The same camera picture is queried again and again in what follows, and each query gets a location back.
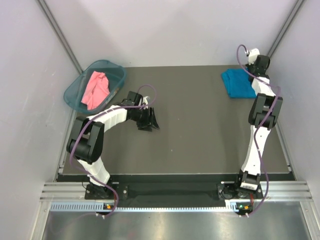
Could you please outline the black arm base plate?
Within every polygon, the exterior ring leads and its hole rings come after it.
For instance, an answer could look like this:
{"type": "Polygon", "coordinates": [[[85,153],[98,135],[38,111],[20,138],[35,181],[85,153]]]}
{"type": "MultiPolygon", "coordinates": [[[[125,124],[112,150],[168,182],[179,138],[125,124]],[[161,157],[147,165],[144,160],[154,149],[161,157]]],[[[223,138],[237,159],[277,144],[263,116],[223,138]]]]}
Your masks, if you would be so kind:
{"type": "Polygon", "coordinates": [[[241,188],[247,175],[147,174],[112,175],[106,186],[89,183],[86,200],[119,200],[119,207],[216,207],[224,200],[259,200],[262,188],[241,188]]]}

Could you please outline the blue t shirt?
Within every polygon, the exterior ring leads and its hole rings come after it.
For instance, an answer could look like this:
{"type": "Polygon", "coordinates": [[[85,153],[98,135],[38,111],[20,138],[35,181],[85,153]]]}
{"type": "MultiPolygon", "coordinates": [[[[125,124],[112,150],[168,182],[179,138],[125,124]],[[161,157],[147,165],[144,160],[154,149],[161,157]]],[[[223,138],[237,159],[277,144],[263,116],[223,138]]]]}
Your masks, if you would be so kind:
{"type": "Polygon", "coordinates": [[[255,99],[256,93],[249,81],[249,75],[241,68],[227,69],[221,74],[226,92],[233,99],[255,99]]]}

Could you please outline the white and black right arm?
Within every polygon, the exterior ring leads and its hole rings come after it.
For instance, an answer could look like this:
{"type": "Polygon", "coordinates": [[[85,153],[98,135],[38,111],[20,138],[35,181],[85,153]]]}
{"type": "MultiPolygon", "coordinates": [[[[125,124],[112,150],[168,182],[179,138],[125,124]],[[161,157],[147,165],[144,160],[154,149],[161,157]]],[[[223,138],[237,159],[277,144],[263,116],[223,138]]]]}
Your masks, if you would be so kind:
{"type": "Polygon", "coordinates": [[[259,66],[257,63],[248,63],[245,69],[256,97],[248,116],[250,140],[246,158],[233,185],[234,194],[241,199],[259,193],[262,172],[269,179],[263,153],[270,132],[278,122],[283,98],[279,87],[273,91],[274,87],[266,74],[267,69],[268,66],[259,66]]]}

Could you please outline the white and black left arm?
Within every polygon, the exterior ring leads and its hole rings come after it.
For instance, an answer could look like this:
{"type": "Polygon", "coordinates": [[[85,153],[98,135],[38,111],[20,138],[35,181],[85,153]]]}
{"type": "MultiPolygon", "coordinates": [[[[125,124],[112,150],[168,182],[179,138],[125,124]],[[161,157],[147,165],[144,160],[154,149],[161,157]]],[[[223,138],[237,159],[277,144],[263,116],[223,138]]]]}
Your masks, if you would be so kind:
{"type": "Polygon", "coordinates": [[[102,161],[104,134],[112,127],[127,120],[136,122],[137,128],[151,132],[159,129],[155,110],[145,103],[137,106],[112,105],[110,108],[89,117],[77,117],[67,142],[66,150],[71,158],[84,168],[89,177],[85,187],[85,199],[110,199],[114,187],[111,175],[102,161]]]}

